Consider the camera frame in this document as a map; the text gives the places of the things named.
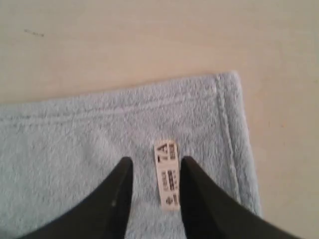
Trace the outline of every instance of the white label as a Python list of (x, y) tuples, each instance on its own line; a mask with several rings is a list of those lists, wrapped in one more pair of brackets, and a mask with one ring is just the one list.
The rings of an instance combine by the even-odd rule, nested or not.
[(163, 140), (154, 146), (160, 203), (165, 210), (179, 210), (179, 162), (177, 145)]

